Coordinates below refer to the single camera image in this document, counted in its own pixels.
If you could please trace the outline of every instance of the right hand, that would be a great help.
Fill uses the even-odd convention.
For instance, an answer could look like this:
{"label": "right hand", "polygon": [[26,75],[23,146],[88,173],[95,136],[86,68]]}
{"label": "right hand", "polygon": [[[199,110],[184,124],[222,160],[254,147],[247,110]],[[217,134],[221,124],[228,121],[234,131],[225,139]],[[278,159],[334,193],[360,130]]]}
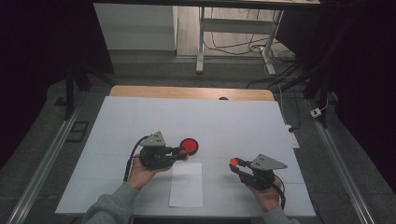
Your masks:
{"label": "right hand", "polygon": [[171,167],[166,167],[157,170],[150,170],[142,165],[139,154],[134,156],[133,164],[130,171],[130,177],[127,181],[132,187],[141,190],[147,183],[159,172],[167,171]]}
{"label": "right hand", "polygon": [[[282,187],[282,183],[278,178],[274,182],[279,188]],[[257,190],[251,186],[247,187],[253,192],[259,205],[264,211],[269,212],[279,207],[279,193],[274,188]]]}

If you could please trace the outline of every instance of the red disk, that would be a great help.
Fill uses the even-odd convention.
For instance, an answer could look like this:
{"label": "red disk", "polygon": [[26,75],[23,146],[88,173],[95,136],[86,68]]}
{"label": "red disk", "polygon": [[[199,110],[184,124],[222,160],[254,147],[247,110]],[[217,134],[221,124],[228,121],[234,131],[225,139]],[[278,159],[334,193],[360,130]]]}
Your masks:
{"label": "red disk", "polygon": [[238,160],[236,158],[230,159],[230,165],[231,166],[237,166],[238,165]]}
{"label": "red disk", "polygon": [[180,143],[181,147],[184,147],[184,150],[189,153],[190,156],[195,154],[198,151],[198,142],[192,138],[186,138]]}

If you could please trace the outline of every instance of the sheet of paper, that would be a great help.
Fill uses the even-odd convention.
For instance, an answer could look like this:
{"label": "sheet of paper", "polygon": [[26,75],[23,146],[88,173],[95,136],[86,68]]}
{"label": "sheet of paper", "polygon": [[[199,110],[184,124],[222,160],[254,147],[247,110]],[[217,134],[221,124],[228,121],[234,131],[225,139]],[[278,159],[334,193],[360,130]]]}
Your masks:
{"label": "sheet of paper", "polygon": [[169,206],[202,207],[202,164],[175,163]]}

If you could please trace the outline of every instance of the sleeve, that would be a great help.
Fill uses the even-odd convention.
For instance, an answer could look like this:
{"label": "sleeve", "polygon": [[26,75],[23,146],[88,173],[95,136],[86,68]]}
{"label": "sleeve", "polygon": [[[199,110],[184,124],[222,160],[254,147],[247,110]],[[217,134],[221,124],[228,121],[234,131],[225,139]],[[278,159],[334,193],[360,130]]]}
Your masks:
{"label": "sleeve", "polygon": [[134,200],[139,190],[126,182],[111,195],[104,194],[93,204],[82,219],[82,223],[130,223],[134,213]]}
{"label": "sleeve", "polygon": [[300,224],[296,219],[288,219],[280,207],[266,212],[263,218],[267,224]]}

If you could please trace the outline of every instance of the red object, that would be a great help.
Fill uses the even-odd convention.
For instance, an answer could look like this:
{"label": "red object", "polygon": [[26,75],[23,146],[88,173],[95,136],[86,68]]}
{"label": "red object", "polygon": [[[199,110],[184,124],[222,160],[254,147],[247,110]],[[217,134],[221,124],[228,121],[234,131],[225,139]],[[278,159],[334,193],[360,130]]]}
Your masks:
{"label": "red object", "polygon": [[237,166],[238,165],[238,160],[236,158],[230,159],[230,165]]}
{"label": "red object", "polygon": [[190,158],[189,153],[187,153],[185,150],[181,150],[180,153],[186,153],[187,154],[186,158],[183,161],[187,161]]}
{"label": "red object", "polygon": [[194,155],[198,151],[198,142],[192,138],[186,138],[180,143],[181,147],[190,155]]}

